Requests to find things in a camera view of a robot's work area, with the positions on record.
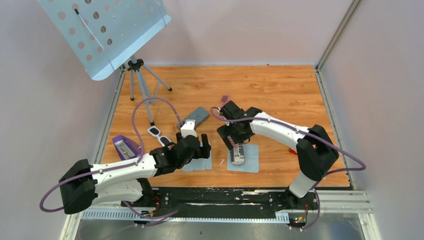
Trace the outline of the flag print glasses case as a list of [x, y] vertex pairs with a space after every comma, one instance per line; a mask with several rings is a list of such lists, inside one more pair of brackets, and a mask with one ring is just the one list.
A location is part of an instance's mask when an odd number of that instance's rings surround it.
[[234, 166], [240, 166], [245, 163], [244, 146], [242, 143], [235, 143], [232, 139], [229, 139], [229, 143], [232, 146], [230, 149], [230, 162]]

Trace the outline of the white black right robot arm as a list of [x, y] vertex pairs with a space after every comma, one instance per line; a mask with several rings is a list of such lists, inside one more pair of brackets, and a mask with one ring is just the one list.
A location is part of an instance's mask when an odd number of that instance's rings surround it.
[[305, 195], [320, 182], [339, 158], [339, 152], [321, 125], [299, 126], [279, 120], [256, 107], [244, 110], [233, 101], [217, 108], [216, 118], [224, 121], [217, 129], [228, 149], [254, 135], [277, 141], [297, 154], [300, 172], [287, 188], [286, 204], [298, 209]]

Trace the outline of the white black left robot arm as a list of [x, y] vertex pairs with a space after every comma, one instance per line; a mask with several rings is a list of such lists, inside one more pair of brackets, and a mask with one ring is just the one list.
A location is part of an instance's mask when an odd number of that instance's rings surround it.
[[149, 206], [153, 201], [149, 178], [173, 173], [210, 155], [211, 145], [203, 133], [180, 137], [176, 143], [120, 162], [89, 164], [81, 159], [59, 179], [64, 213], [76, 214], [91, 205], [116, 201]]

